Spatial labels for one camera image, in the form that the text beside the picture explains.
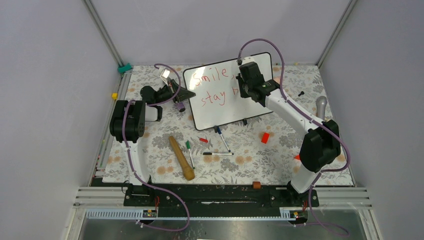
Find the white whiteboard black frame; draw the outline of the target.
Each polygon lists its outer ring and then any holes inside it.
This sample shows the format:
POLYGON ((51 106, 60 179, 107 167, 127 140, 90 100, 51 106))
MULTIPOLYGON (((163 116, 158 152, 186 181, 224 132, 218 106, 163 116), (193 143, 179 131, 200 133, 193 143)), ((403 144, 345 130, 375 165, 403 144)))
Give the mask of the white whiteboard black frame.
POLYGON ((236 59, 189 67, 183 71, 186 89, 195 94, 189 99, 195 129, 215 126, 270 113, 249 98, 240 95, 236 59))

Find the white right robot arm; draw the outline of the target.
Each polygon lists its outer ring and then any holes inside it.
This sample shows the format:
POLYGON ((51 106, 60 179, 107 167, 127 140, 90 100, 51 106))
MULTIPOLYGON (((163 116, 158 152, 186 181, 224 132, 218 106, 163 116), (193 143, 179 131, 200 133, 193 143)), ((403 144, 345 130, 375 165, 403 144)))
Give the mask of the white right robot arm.
POLYGON ((286 94, 275 80, 266 81, 259 65, 254 61, 237 61, 236 79, 242 98, 250 98, 285 120, 302 137, 299 172, 289 181, 287 201, 301 205, 306 191, 313 185, 322 168, 331 164, 341 154, 339 126, 333 121, 307 112, 286 94))

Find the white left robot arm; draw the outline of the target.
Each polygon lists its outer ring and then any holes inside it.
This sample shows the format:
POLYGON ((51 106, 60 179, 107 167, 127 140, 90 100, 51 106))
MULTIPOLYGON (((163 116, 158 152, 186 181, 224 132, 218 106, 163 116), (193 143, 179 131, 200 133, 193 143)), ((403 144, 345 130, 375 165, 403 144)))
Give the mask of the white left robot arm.
POLYGON ((142 137, 147 122, 161 121, 163 108, 159 104, 168 100, 181 104, 196 94, 169 78, 158 90, 151 86, 142 87, 140 96, 141 100, 117 100, 109 123, 110 134, 124 150, 129 183, 133 185, 148 183, 151 178, 147 161, 143 156, 142 137))

